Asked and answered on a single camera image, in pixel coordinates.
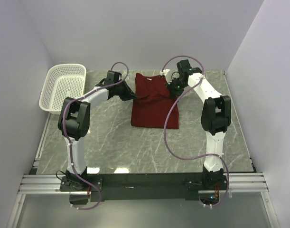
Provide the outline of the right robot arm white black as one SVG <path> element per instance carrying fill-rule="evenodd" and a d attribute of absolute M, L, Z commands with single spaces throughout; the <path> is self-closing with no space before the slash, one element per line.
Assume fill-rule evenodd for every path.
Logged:
<path fill-rule="evenodd" d="M 206 79 L 204 69 L 192 67 L 187 59 L 177 63 L 177 72 L 179 77 L 166 85 L 170 95 L 179 99 L 189 86 L 203 103 L 201 126 L 206 133 L 206 156 L 201 184 L 211 190 L 227 182 L 222 158 L 225 134 L 231 124 L 231 98 L 218 92 Z"/>

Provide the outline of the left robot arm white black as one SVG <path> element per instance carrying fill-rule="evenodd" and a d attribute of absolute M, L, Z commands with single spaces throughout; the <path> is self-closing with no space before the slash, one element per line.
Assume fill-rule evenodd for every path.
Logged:
<path fill-rule="evenodd" d="M 80 98 L 65 98 L 58 120 L 58 129 L 66 142 L 68 167 L 66 181 L 77 191 L 89 183 L 84 159 L 84 137 L 90 128 L 91 110 L 101 103 L 118 96 L 122 101 L 133 100 L 137 95 L 130 89 L 122 74 L 109 70 L 91 91 Z"/>

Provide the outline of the dark red t shirt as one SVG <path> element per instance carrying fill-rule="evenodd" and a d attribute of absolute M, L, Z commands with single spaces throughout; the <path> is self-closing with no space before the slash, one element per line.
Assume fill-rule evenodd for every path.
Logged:
<path fill-rule="evenodd" d="M 131 112 L 131 125 L 142 128 L 164 128 L 169 110 L 175 100 L 166 88 L 161 76 L 143 76 L 136 73 L 135 94 Z"/>

